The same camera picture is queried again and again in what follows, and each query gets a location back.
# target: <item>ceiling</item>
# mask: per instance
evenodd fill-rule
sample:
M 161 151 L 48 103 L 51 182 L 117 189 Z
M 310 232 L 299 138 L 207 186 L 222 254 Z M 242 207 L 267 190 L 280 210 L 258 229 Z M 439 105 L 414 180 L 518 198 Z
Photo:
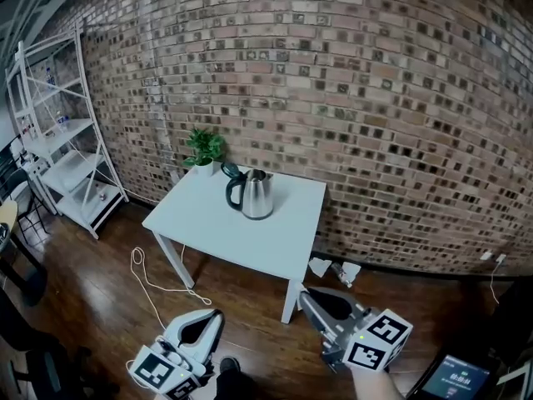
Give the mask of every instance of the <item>ceiling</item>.
M 32 44 L 65 0 L 0 0 L 0 73 L 12 61 L 18 42 Z

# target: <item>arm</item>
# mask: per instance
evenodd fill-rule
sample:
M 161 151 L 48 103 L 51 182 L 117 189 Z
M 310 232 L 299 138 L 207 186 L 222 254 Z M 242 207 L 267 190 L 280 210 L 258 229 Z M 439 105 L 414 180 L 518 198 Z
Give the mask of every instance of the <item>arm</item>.
M 353 367 L 357 400 L 404 400 L 388 373 Z

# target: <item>white pot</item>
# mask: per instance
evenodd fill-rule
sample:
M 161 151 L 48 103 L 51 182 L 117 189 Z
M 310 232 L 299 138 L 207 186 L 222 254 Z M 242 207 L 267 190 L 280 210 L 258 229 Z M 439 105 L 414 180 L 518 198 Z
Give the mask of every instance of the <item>white pot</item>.
M 212 160 L 210 163 L 204 164 L 203 166 L 196 165 L 195 168 L 197 170 L 197 175 L 202 178 L 209 178 L 213 172 L 215 172 L 215 164 Z

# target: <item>kettle handle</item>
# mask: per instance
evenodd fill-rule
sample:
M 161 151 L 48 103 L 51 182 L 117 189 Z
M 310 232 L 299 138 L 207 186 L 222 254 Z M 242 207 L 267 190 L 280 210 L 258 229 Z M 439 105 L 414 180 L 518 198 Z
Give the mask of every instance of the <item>kettle handle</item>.
M 244 184 L 246 183 L 246 178 L 238 177 L 237 179 L 232 179 L 227 183 L 226 186 L 226 201 L 230 205 L 230 208 L 241 211 L 242 210 L 242 197 L 244 196 Z M 239 198 L 239 203 L 234 203 L 232 201 L 232 191 L 236 186 L 241 186 L 241 193 Z

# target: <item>green plant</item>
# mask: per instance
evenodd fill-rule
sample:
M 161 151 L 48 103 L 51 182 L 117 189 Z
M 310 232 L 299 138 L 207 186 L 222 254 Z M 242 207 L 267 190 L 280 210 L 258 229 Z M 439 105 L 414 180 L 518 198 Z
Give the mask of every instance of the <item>green plant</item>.
M 209 132 L 207 129 L 191 130 L 187 145 L 194 151 L 194 156 L 183 161 L 186 166 L 204 166 L 212 160 L 217 160 L 223 154 L 222 147 L 224 138 L 217 133 Z

